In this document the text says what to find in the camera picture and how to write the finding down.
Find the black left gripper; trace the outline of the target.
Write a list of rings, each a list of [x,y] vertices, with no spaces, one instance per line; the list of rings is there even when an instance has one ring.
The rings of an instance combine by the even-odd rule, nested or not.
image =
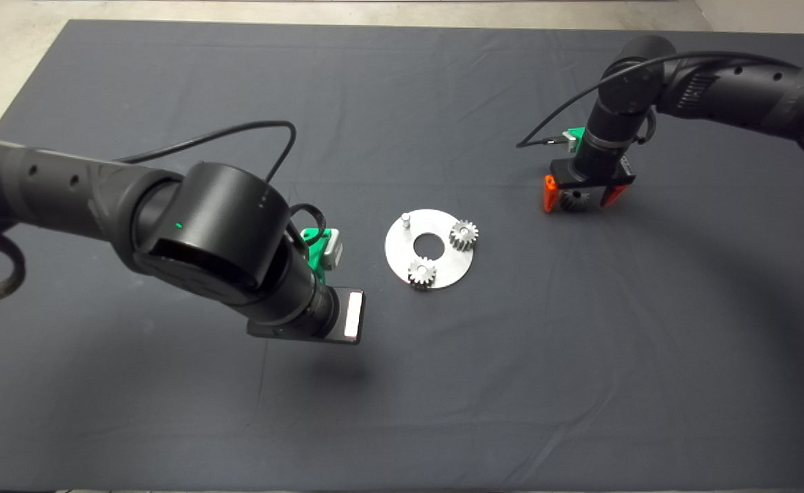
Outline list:
[[[247,322],[247,334],[259,339],[326,344],[359,344],[366,296],[358,288],[317,288],[311,302],[282,325]]]

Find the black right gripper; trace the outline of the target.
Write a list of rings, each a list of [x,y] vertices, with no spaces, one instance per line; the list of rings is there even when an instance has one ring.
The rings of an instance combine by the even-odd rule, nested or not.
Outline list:
[[[561,189],[602,188],[601,207],[611,205],[636,180],[627,157],[575,156],[552,160],[550,175],[544,177],[544,212],[557,205]]]

